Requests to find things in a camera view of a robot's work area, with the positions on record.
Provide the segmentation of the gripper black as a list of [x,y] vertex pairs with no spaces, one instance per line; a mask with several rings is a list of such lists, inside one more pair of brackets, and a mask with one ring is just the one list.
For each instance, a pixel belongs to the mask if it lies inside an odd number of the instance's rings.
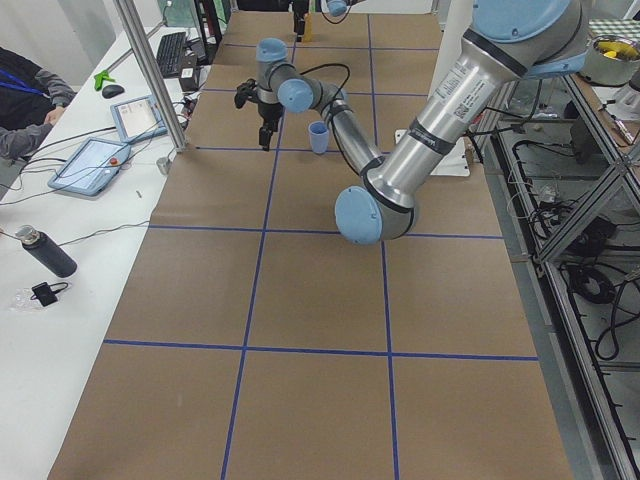
[[280,120],[284,115],[284,107],[280,103],[258,104],[258,113],[263,120],[259,129],[259,145],[263,151],[271,149],[273,131],[279,130]]
[[294,33],[304,34],[306,27],[306,16],[309,13],[309,0],[293,0],[292,12],[294,19]]

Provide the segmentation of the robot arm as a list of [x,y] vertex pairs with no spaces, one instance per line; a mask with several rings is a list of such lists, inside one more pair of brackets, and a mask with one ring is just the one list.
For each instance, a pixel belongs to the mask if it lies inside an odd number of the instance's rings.
[[281,39],[257,43],[257,102],[279,114],[320,115],[360,180],[338,194],[335,225],[354,244],[375,244],[414,228],[419,189],[504,85],[565,76],[583,67],[588,27],[585,1],[473,2],[458,57],[423,109],[395,130],[386,150],[363,129],[344,89],[302,73]]
[[[319,13],[330,24],[339,24],[348,16],[352,7],[360,3],[360,0],[328,0],[326,1],[327,11],[321,7]],[[300,40],[311,28],[309,0],[293,0],[289,2],[293,13],[293,31],[296,38]]]

